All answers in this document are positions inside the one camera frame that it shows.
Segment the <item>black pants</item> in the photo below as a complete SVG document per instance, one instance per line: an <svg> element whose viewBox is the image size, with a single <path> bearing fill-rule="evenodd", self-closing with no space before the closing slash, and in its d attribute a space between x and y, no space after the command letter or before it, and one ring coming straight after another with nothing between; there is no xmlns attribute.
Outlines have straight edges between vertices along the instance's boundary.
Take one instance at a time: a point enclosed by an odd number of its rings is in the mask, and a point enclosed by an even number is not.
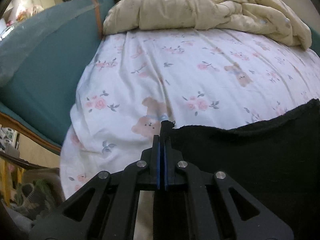
<svg viewBox="0 0 320 240"><path fill-rule="evenodd" d="M163 121L160 135L201 171L230 175L295 239L319 239L319 100L229 130Z"/></svg>

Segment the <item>grey clothes pile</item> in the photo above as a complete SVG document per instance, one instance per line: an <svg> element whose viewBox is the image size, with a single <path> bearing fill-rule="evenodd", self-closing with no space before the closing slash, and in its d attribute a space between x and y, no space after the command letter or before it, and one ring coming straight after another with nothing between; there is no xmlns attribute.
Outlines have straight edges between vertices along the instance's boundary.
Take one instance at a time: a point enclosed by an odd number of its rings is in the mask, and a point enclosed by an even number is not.
<svg viewBox="0 0 320 240"><path fill-rule="evenodd" d="M18 185L14 202L5 210L18 229L29 234L36 222L46 218L64 201L60 188L46 179L37 179Z"/></svg>

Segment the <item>floral white bed sheet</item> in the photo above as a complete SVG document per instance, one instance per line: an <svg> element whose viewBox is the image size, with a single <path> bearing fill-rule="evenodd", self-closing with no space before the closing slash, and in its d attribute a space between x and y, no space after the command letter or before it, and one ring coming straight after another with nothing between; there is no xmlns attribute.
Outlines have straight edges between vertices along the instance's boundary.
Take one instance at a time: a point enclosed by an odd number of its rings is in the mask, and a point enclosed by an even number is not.
<svg viewBox="0 0 320 240"><path fill-rule="evenodd" d="M76 88L60 178L70 197L123 170L161 122L231 129L319 97L319 53L234 30L128 31L103 39Z"/></svg>

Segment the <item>cream crumpled duvet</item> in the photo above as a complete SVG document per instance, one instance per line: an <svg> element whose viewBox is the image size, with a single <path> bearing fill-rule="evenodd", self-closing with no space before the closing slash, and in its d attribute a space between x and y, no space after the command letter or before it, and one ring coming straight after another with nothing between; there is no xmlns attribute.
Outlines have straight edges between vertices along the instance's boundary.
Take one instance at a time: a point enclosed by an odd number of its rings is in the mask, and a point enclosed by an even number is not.
<svg viewBox="0 0 320 240"><path fill-rule="evenodd" d="M312 45L310 28L281 0L120 0L103 23L105 35L136 28L232 29L287 46Z"/></svg>

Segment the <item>teal bed frame padding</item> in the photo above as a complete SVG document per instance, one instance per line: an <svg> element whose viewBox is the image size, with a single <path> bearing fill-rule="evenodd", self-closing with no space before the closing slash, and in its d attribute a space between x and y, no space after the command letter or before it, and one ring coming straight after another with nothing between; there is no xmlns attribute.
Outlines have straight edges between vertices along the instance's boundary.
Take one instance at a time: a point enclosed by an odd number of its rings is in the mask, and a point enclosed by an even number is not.
<svg viewBox="0 0 320 240"><path fill-rule="evenodd" d="M72 0L16 26L1 42L1 124L59 154L79 79L114 0Z"/></svg>

